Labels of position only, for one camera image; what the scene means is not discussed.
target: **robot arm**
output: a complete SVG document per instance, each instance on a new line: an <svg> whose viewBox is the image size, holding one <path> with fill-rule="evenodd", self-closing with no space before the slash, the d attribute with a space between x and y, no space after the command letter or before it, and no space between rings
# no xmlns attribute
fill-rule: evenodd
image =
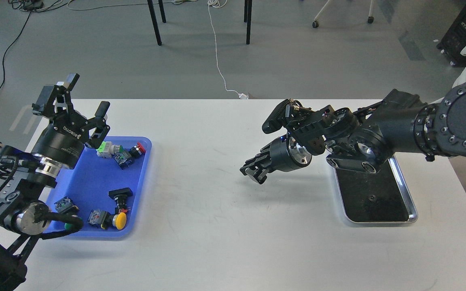
<svg viewBox="0 0 466 291"><path fill-rule="evenodd" d="M39 239L66 236L83 226L80 218L51 212L38 200L44 187L55 188L55 179L62 168L74 168L84 145L98 147L110 129L105 120L109 102L101 102L91 119L73 109L70 91L78 77L70 74L66 82L42 89L33 112L48 118L50 124L31 153L0 143L0 178L4 180L0 186L0 226L20 235L10 247L0 245L0 290L14 290L24 282L27 272L24 263ZM95 130L89 137L91 129ZM72 227L43 233L51 221L62 221Z"/></svg>
<svg viewBox="0 0 466 291"><path fill-rule="evenodd" d="M378 173L395 152L466 157L466 83L440 103L422 103L418 95L393 90L383 101L351 112L330 105L318 111L299 101L281 102L262 125L266 134L287 133L247 160L240 171L259 184L274 170L292 171L310 164L313 155L330 152L330 166Z"/></svg>

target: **gray floor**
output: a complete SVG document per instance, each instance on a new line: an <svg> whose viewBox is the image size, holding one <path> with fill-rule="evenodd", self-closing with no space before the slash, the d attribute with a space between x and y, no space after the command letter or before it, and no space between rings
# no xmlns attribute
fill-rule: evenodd
<svg viewBox="0 0 466 291"><path fill-rule="evenodd" d="M72 7L132 2L77 0ZM229 88L273 99L383 98L397 88L434 101L459 76L434 40L465 0L378 0L373 24L366 23L370 0L336 0L314 29L325 2L254 0L249 46L244 1L212 9ZM31 103L43 85L70 72L81 74L73 98L237 98L224 91L215 67L205 0L165 4L165 10L163 46L155 42L146 5L32 14L6 57L0 141L24 149L38 123ZM0 82L2 55L26 17L0 0Z"/></svg>

